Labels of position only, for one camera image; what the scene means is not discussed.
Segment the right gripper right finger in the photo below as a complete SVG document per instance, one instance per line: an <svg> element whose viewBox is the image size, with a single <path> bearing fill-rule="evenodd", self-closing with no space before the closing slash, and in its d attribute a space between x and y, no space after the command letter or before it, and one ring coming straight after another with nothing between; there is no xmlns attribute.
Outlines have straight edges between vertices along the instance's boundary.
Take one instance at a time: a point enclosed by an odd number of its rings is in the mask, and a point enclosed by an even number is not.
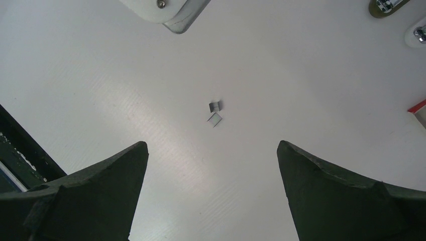
<svg viewBox="0 0 426 241"><path fill-rule="evenodd" d="M281 141L285 194L300 240L425 240L425 192L387 184Z"/></svg>

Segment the grey small stapler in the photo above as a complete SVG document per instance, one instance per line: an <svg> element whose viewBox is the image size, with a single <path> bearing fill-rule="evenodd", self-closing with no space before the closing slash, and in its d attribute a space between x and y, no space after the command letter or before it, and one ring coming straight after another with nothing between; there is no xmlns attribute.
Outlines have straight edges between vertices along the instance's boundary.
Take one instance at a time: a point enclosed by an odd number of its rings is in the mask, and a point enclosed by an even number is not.
<svg viewBox="0 0 426 241"><path fill-rule="evenodd" d="M371 0L368 11L372 17L382 19L392 15L408 2L409 0Z"/></svg>

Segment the pink and white stapler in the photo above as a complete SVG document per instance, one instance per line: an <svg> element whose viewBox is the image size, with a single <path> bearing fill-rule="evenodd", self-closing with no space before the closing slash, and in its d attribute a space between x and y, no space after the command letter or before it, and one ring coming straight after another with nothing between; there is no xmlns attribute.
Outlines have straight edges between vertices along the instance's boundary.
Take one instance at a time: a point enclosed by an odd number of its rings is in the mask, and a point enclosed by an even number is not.
<svg viewBox="0 0 426 241"><path fill-rule="evenodd" d="M425 17L407 29L404 35L406 45L412 48L425 47Z"/></svg>

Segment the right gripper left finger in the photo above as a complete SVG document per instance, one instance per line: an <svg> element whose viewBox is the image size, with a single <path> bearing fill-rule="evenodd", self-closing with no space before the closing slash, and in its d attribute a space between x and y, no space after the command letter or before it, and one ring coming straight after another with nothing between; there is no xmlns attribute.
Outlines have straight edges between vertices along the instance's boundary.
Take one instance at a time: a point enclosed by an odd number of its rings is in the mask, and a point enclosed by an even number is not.
<svg viewBox="0 0 426 241"><path fill-rule="evenodd" d="M1 240L128 240L148 157L139 141L26 192L1 194Z"/></svg>

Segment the small metal staple strip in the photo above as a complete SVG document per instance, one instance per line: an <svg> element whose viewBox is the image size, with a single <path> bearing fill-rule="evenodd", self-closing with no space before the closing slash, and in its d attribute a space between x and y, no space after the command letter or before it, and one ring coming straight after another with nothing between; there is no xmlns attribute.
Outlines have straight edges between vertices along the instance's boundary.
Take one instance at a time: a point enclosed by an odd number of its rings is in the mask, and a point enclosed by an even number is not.
<svg viewBox="0 0 426 241"><path fill-rule="evenodd" d="M207 120L207 123L209 123L214 128L222 121L222 119L223 118L217 112L214 112Z"/></svg>

